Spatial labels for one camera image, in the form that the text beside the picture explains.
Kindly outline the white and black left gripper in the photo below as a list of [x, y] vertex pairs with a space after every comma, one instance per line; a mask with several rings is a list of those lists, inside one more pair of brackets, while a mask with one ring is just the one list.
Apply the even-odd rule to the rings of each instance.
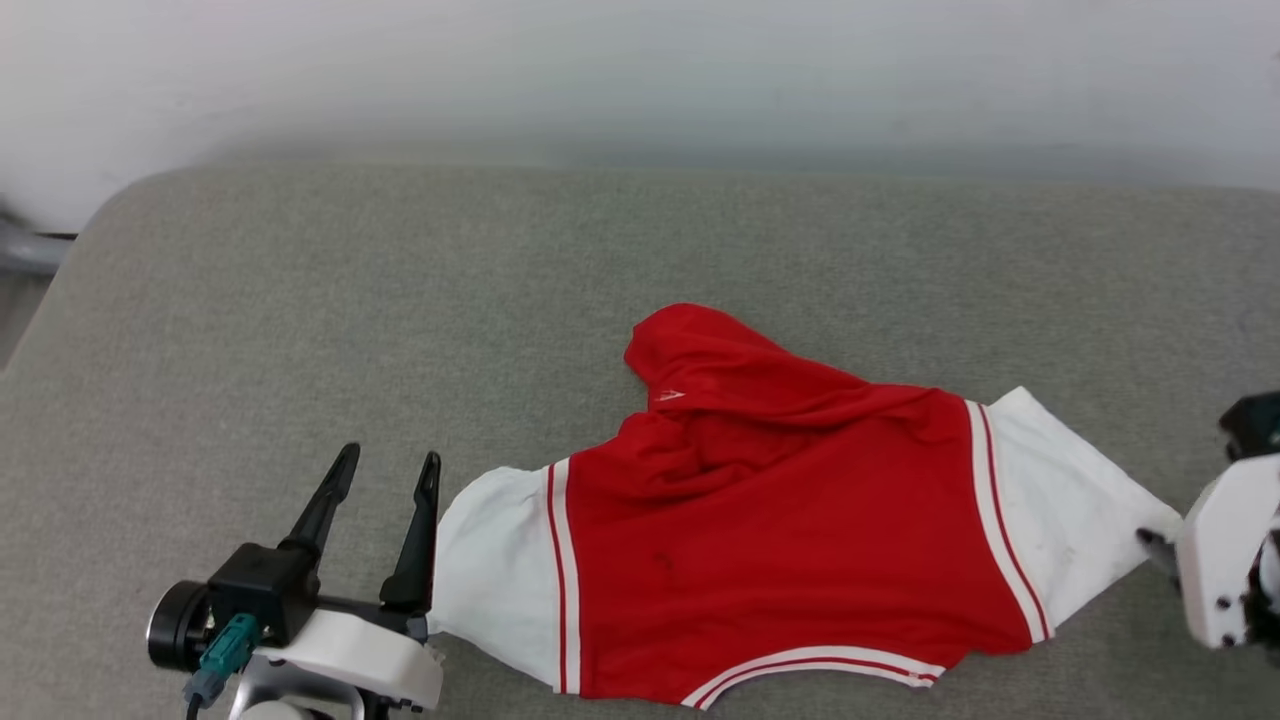
[[[312, 493], [280, 550], [300, 550], [317, 561], [337, 509], [346, 501], [361, 455], [347, 443]], [[433, 605], [442, 457], [429, 452], [413, 488], [413, 515], [394, 571], [383, 582], [381, 607], [426, 614]], [[379, 618], [376, 606], [324, 598], [285, 647], [261, 642], [229, 684], [233, 714], [422, 714], [442, 696], [442, 656], [426, 642], [424, 618]], [[157, 602], [148, 621], [152, 665], [187, 675], [219, 633], [209, 587], [179, 582]]]

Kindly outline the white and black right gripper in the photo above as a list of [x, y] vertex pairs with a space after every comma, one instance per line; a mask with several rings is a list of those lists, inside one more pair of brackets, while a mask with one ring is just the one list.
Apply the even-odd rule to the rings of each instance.
[[1171, 583], [1180, 583], [1190, 635], [1211, 650], [1245, 644], [1251, 573], [1270, 532], [1280, 529], [1280, 455], [1248, 457], [1212, 480], [1174, 544], [1140, 527], [1137, 541]]

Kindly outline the red and white basketball jersey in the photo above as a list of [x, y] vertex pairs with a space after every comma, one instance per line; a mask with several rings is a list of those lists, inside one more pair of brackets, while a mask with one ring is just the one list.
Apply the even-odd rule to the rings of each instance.
[[648, 405], [465, 487], [429, 626], [564, 694], [710, 707], [778, 673], [929, 687], [1020, 653], [1181, 516], [1027, 389], [979, 404], [800, 357], [719, 310], [634, 328]]

